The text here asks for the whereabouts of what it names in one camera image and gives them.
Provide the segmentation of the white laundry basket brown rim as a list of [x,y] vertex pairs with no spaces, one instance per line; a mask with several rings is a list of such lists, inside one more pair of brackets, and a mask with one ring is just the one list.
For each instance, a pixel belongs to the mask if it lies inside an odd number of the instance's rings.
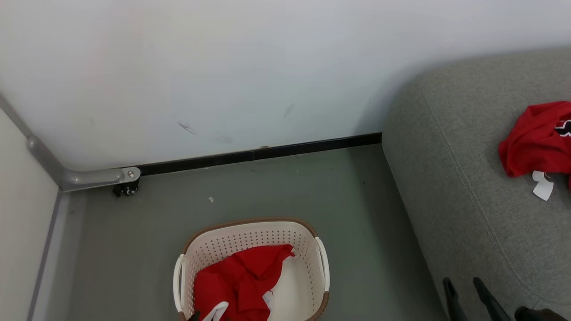
[[330,300],[330,265],[317,231],[296,218],[260,218],[204,228],[185,244],[173,274],[177,321],[194,314],[198,272],[243,250],[289,244],[295,256],[283,262],[273,288],[268,321],[318,321]]

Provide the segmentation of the red jersey with black lettering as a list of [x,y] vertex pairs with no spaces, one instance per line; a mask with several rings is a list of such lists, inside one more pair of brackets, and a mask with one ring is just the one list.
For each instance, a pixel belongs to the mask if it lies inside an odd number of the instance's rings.
[[498,145],[508,177],[564,173],[571,192],[571,101],[528,106]]

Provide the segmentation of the small black caster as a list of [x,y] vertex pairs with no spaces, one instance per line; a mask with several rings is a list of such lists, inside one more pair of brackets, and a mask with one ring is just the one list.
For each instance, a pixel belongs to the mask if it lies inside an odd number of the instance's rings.
[[127,183],[114,185],[114,187],[112,188],[112,193],[117,198],[120,198],[123,195],[126,196],[135,195],[139,188],[139,182],[140,180],[137,179],[136,181],[129,181]]

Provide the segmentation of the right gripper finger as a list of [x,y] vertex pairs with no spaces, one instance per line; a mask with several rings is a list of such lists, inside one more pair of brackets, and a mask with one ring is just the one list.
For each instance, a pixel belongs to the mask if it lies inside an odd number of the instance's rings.
[[461,305],[459,304],[459,295],[455,290],[454,284],[450,278],[443,279],[443,287],[445,300],[448,309],[448,316],[450,321],[467,321]]
[[487,309],[491,321],[511,321],[510,315],[505,312],[501,304],[498,303],[497,299],[491,294],[480,278],[474,277],[473,284],[480,301]]

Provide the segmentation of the black wall baseboard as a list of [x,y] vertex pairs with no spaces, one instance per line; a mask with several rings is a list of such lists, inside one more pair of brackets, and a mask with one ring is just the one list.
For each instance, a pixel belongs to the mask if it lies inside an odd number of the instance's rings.
[[334,140],[320,140],[303,144],[290,144],[273,148],[258,148],[244,152],[233,152],[200,158],[182,159],[173,162],[151,163],[137,166],[141,176],[175,173],[188,170],[205,169],[207,167],[224,166],[233,163],[253,162],[263,159],[281,158],[292,155],[326,152],[343,148],[356,148],[359,146],[380,144],[382,133],[350,136]]

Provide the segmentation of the grey fabric sofa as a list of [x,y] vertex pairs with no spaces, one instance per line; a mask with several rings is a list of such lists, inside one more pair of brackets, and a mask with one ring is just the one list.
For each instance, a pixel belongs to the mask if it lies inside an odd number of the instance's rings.
[[450,62],[408,82],[382,145],[437,290],[451,279],[469,321],[490,321],[480,278],[511,317],[550,309],[571,321],[571,192],[551,176],[508,177],[498,145],[532,104],[571,100],[571,46]]

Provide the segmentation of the red shirt with white sleeves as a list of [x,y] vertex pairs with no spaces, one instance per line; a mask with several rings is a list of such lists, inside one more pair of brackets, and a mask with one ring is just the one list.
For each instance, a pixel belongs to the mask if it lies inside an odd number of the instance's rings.
[[289,244],[239,251],[198,272],[193,321],[268,321],[273,288],[283,262],[295,256]]

